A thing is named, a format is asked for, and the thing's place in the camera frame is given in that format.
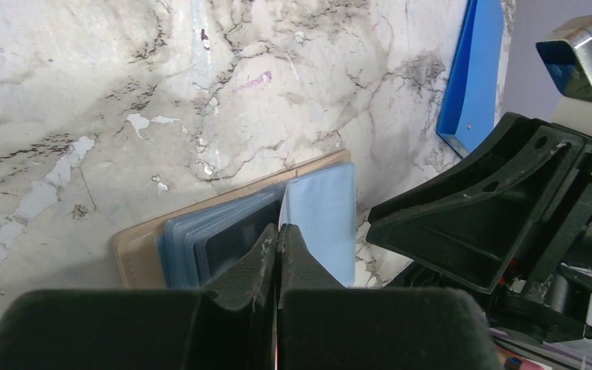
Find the tan leather cover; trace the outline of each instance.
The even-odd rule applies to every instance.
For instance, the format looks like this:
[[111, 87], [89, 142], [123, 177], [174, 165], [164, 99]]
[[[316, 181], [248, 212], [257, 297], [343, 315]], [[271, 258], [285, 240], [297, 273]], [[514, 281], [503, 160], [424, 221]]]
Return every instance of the tan leather cover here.
[[291, 170], [275, 173], [250, 185], [204, 200], [200, 203], [176, 210], [137, 226], [120, 231], [112, 238], [116, 263], [119, 267], [123, 287], [157, 289], [166, 288], [160, 256], [155, 247], [155, 238], [162, 233], [164, 222], [197, 210], [216, 206], [231, 200], [258, 192], [270, 185], [281, 183], [331, 164], [348, 162], [351, 154], [347, 150], [339, 150], [327, 156], [303, 163]]

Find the marble wall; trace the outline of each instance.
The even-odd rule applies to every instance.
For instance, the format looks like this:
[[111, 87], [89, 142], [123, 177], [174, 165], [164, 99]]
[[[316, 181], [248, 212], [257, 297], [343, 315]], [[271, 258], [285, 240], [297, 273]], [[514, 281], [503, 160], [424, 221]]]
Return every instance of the marble wall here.
[[118, 230], [339, 147], [358, 285], [380, 286], [407, 261], [365, 245], [363, 211], [457, 161], [435, 124], [465, 7], [0, 0], [0, 313], [34, 288], [117, 287]]

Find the blue folder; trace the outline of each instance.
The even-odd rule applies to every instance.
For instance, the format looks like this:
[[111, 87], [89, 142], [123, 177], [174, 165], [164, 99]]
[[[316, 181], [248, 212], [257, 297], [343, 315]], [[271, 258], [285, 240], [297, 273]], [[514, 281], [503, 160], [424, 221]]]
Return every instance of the blue folder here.
[[469, 0], [437, 124], [462, 157], [493, 130], [503, 27], [500, 0]]

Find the screw hole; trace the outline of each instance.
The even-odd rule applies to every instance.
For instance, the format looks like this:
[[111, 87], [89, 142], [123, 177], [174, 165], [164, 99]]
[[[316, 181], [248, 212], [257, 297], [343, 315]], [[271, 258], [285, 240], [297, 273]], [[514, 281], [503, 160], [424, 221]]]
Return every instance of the screw hole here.
[[489, 185], [485, 186], [484, 189], [482, 189], [482, 191], [485, 193], [493, 193], [498, 188], [498, 185], [500, 185], [498, 181], [494, 181]]
[[545, 136], [540, 137], [536, 143], [534, 143], [534, 149], [541, 149], [548, 142], [548, 138]]

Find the purple ink mark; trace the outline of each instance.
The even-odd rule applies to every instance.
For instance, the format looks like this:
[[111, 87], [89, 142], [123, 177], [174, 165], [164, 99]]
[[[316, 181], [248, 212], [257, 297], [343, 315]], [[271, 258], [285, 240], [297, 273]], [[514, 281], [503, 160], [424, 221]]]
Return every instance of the purple ink mark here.
[[207, 37], [205, 29], [200, 29], [200, 40], [203, 42], [203, 47], [206, 50], [210, 50], [210, 38]]
[[234, 88], [233, 93], [236, 93], [240, 90], [250, 89], [251, 87], [255, 87], [257, 85], [260, 85], [261, 83], [269, 83], [272, 79], [273, 77], [271, 76], [271, 71], [264, 71], [256, 79], [252, 79], [251, 81]]

